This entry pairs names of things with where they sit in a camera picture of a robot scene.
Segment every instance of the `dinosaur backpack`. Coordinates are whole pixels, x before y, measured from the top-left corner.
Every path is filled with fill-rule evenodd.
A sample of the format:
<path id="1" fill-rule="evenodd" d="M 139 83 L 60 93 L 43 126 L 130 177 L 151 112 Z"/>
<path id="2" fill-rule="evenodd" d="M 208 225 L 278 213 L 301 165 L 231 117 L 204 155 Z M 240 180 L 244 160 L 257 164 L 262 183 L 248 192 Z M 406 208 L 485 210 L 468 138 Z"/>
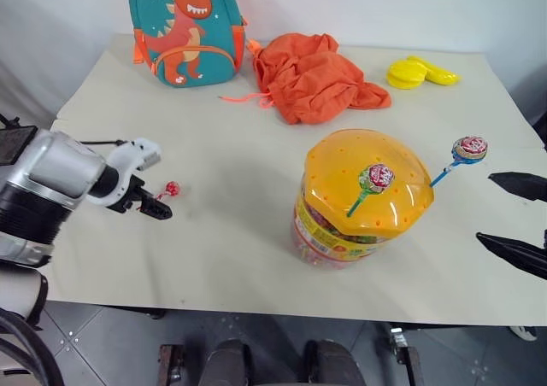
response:
<path id="1" fill-rule="evenodd" d="M 212 85 L 239 70 L 244 19 L 236 0 L 129 0 L 135 62 L 173 87 Z"/>

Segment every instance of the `orange jar lid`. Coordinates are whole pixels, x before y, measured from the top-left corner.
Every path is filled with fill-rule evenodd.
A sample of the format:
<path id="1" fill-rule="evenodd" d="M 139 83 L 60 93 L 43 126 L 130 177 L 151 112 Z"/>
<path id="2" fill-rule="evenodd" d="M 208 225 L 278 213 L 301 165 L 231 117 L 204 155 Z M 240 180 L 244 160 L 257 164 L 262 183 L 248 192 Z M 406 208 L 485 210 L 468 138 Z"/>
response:
<path id="1" fill-rule="evenodd" d="M 348 217 L 362 192 L 360 174 L 380 163 L 393 171 L 391 185 L 381 194 L 367 196 Z M 420 159 L 395 138 L 372 130 L 342 130 L 308 152 L 304 199 L 345 235 L 392 238 L 431 205 L 430 183 Z"/>

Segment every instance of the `gray tile floor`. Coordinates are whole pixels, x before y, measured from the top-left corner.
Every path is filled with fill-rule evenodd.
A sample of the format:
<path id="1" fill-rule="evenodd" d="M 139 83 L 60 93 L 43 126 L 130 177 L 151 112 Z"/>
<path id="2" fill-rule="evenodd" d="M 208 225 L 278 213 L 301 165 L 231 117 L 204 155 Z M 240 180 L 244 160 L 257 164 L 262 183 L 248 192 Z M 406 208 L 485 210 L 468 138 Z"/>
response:
<path id="1" fill-rule="evenodd" d="M 252 350 L 256 383 L 294 382 L 308 339 L 331 339 L 349 349 L 368 386 L 407 386 L 403 366 L 386 346 L 378 322 L 172 311 L 153 320 L 94 305 L 48 302 L 41 337 L 55 353 L 67 385 L 156 384 L 158 348 L 188 350 L 184 385 L 197 385 L 207 354 L 221 341 L 240 338 Z M 463 327 L 407 332 L 418 348 L 426 386 L 547 386 L 547 329 L 523 342 L 505 327 Z"/>

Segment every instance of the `white table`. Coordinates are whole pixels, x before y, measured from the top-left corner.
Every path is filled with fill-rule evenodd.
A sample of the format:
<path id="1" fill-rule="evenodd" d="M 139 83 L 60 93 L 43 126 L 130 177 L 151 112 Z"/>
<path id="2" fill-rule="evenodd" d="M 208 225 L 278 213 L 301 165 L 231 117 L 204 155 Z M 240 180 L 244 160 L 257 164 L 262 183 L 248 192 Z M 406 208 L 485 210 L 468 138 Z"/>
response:
<path id="1" fill-rule="evenodd" d="M 185 195 L 157 221 L 85 202 L 62 227 L 44 268 L 50 299 L 438 324 L 547 325 L 547 282 L 482 247 L 477 231 L 541 246 L 547 206 L 504 192 L 488 174 L 547 176 L 547 154 L 485 59 L 413 52 L 462 75 L 456 86 L 399 91 L 385 82 L 407 50 L 343 47 L 392 95 L 388 109 L 343 112 L 320 126 L 288 126 L 275 108 L 217 96 L 256 91 L 246 69 L 224 85 L 172 89 L 131 62 L 132 38 L 115 37 L 54 129 L 80 140 L 147 137 L 162 162 L 146 188 L 169 180 Z M 406 143 L 432 175 L 452 142 L 490 142 L 478 165 L 460 167 L 436 189 L 426 214 L 391 244 L 341 272 L 304 264 L 291 246 L 291 211 L 306 152 L 341 128 L 371 128 Z M 107 153 L 108 148 L 100 149 Z"/>

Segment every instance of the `white wall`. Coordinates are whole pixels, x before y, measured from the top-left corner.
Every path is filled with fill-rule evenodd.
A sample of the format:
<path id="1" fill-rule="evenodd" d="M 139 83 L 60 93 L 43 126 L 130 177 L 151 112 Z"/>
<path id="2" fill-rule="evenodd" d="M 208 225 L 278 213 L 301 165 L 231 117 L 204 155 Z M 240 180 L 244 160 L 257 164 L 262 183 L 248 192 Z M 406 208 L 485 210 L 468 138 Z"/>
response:
<path id="1" fill-rule="evenodd" d="M 257 39 L 290 31 L 329 32 L 342 44 L 485 52 L 525 116 L 533 119 L 545 111 L 546 1 L 239 4 L 250 21 L 249 35 Z M 23 100 L 29 113 L 39 108 L 55 113 L 77 90 L 110 34 L 130 31 L 126 0 L 0 0 L 0 102 L 18 106 Z"/>

